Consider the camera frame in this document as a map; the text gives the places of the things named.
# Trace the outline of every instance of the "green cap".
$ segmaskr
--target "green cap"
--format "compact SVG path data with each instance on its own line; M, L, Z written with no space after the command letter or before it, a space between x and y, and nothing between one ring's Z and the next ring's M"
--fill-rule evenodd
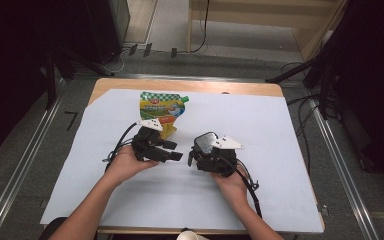
M182 97L182 102L189 102L189 97L188 96L186 96L186 97Z

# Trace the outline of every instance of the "green checkered pattern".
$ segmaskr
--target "green checkered pattern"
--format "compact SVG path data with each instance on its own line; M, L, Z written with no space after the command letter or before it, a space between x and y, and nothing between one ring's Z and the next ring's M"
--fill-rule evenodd
M178 94L151 93L151 92L142 92L140 94L140 98L145 101L156 98L161 102L170 101L170 100L181 100Z

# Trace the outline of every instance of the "person's hand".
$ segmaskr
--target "person's hand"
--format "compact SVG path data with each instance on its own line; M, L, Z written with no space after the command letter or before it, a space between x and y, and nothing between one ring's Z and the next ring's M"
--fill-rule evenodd
M238 170L242 173L242 175L246 176L242 166L238 165ZM217 183L232 208L235 209L243 205L248 206L247 188L242 181L241 176L239 176L236 171L227 178L222 177L217 173L210 173L210 175L213 177L214 181Z
M138 172L158 165L158 161L138 161L132 146L122 147L105 172L103 178L113 187L135 176Z

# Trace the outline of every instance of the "red logo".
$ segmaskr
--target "red logo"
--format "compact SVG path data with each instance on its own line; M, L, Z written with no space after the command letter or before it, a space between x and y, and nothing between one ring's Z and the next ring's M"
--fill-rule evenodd
M151 98L149 100L152 104L158 104L160 102L160 100L158 100L158 98Z

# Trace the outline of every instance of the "white triangular part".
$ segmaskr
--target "white triangular part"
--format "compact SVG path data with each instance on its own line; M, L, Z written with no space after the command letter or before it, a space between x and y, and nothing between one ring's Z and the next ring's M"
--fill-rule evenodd
M211 146L220 148L220 149L239 149L239 148L244 148L242 144L236 142L235 140L229 138L229 137L222 137L217 140L214 140L211 143Z
M158 120L158 118L149 119L149 120L141 120L138 122L138 124L141 126L150 128L150 129L157 130L157 131L163 130L163 126L161 126L161 123Z

